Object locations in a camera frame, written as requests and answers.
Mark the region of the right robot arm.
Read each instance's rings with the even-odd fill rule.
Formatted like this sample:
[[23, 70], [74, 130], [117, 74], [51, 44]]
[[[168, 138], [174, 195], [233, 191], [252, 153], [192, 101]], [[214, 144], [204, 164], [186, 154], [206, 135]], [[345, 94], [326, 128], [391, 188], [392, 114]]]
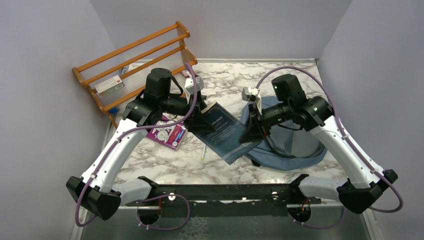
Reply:
[[336, 118], [333, 107], [323, 97], [308, 98], [295, 75], [284, 74], [271, 82], [278, 104], [262, 108], [259, 89], [244, 87], [241, 96], [250, 102], [246, 131], [241, 143], [266, 139], [272, 126], [292, 121], [320, 141], [341, 165], [347, 179], [317, 178], [303, 174], [288, 190], [289, 199], [300, 204], [307, 198], [335, 200], [350, 212], [361, 214], [398, 179], [392, 169], [372, 161]]

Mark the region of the blue backpack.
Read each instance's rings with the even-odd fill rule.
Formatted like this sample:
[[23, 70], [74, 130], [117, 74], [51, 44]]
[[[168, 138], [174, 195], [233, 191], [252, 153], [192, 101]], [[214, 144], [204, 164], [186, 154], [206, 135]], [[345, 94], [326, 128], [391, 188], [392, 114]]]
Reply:
[[287, 120], [271, 127], [271, 146], [283, 154], [278, 155], [264, 140], [245, 156], [257, 165], [280, 171], [308, 168], [323, 161], [328, 149], [310, 132], [300, 130], [298, 124]]

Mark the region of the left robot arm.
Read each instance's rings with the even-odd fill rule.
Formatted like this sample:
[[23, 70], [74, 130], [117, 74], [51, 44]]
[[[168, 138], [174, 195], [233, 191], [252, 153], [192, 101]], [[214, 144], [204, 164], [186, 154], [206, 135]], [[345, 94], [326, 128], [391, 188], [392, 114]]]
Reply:
[[114, 135], [106, 144], [91, 166], [81, 177], [71, 176], [66, 188], [76, 202], [75, 224], [85, 227], [92, 219], [82, 223], [80, 209], [91, 212], [94, 218], [108, 220], [120, 206], [134, 201], [144, 205], [152, 205], [157, 200], [157, 191], [144, 179], [115, 184], [115, 178], [120, 172], [131, 152], [146, 137], [149, 130], [156, 125], [142, 125], [129, 118], [120, 121]]

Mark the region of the dark blue book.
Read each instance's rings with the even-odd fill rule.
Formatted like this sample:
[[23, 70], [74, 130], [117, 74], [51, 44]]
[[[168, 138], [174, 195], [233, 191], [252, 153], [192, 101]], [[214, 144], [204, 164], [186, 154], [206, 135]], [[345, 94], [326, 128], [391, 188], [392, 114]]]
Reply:
[[261, 143], [241, 143], [242, 134], [247, 129], [245, 124], [216, 101], [202, 110], [202, 115], [206, 122], [214, 127], [214, 131], [202, 130], [192, 134], [229, 165]]

